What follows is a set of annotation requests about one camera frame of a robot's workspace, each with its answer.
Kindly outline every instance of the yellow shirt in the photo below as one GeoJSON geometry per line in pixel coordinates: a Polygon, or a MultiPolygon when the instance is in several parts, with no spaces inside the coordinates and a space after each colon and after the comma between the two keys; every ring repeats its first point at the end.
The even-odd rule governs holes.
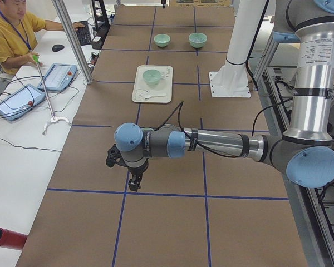
{"type": "MultiPolygon", "coordinates": [[[[16,26],[16,30],[19,31],[24,40],[26,40],[27,34],[28,43],[31,49],[34,49],[37,45],[34,33],[42,30],[46,21],[26,12],[21,22],[20,25],[16,26]]],[[[0,63],[5,62],[8,58],[22,56],[28,52],[29,49],[24,41],[12,26],[0,16],[0,63]]],[[[5,69],[4,67],[3,70],[9,74],[15,74],[18,71],[17,68],[5,69]]]]}

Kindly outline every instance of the tablet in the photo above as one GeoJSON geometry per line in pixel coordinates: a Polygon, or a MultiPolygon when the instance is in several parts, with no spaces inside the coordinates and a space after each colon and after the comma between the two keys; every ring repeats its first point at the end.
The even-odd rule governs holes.
{"type": "Polygon", "coordinates": [[[44,92],[33,85],[26,85],[0,102],[0,115],[8,121],[14,121],[46,98],[44,92]]]}
{"type": "MultiPolygon", "coordinates": [[[[62,92],[68,87],[74,78],[76,71],[76,65],[53,64],[43,77],[47,90],[62,92]]],[[[40,82],[37,88],[43,90],[42,82],[40,82]]]]}

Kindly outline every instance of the table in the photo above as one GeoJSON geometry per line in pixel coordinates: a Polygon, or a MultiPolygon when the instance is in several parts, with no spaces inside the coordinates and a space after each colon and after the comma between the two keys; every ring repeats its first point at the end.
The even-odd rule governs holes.
{"type": "MultiPolygon", "coordinates": [[[[71,15],[72,21],[87,19],[84,15],[71,15]]],[[[35,52],[40,54],[43,62],[42,72],[47,72],[53,63],[77,64],[65,32],[46,32],[35,52]],[[52,52],[52,46],[60,43],[65,48],[57,53],[52,52]]],[[[98,53],[91,46],[82,47],[88,60],[91,52],[98,53]]],[[[37,76],[36,66],[29,65],[20,68],[17,77],[37,76]]],[[[25,80],[23,83],[38,85],[40,79],[25,80]]],[[[61,94],[53,96],[50,93],[54,110],[62,110],[69,99],[78,93],[58,116],[67,117],[72,122],[84,95],[86,82],[82,74],[78,75],[71,85],[61,94]]],[[[13,93],[23,85],[19,82],[10,84],[5,92],[13,93]]],[[[25,147],[40,147],[61,151],[69,133],[70,126],[59,122],[48,127],[46,136],[42,136],[44,124],[51,118],[47,101],[40,104],[21,119],[15,122],[0,120],[0,137],[15,145],[25,147]]],[[[28,234],[35,219],[37,210],[52,176],[53,169],[60,156],[59,152],[40,150],[24,150],[12,147],[0,140],[0,227],[28,234]]],[[[0,266],[14,266],[21,251],[0,248],[0,266]]]]}

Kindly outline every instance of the lanyard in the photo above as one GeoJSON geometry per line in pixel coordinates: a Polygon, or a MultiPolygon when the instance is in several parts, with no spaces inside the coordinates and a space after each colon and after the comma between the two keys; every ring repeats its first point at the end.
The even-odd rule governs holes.
{"type": "Polygon", "coordinates": [[[21,40],[25,43],[25,45],[27,46],[28,50],[32,51],[31,49],[31,46],[30,46],[30,43],[28,41],[28,36],[27,36],[27,33],[26,33],[26,30],[22,24],[22,21],[20,20],[20,23],[22,25],[22,28],[24,30],[24,33],[26,35],[26,40],[22,37],[22,35],[20,34],[20,32],[15,28],[14,25],[11,24],[11,22],[4,16],[4,14],[0,11],[0,16],[7,22],[11,25],[11,27],[15,30],[15,32],[19,35],[19,37],[21,38],[21,40]]]}

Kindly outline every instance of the sticker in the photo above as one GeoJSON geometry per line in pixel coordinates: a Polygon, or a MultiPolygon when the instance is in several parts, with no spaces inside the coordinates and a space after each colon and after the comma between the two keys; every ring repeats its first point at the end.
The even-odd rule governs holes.
{"type": "Polygon", "coordinates": [[[331,65],[333,38],[324,38],[301,43],[298,68],[315,65],[331,65]]]}
{"type": "Polygon", "coordinates": [[[93,42],[98,42],[101,39],[100,36],[95,36],[95,38],[93,39],[93,42]]]}

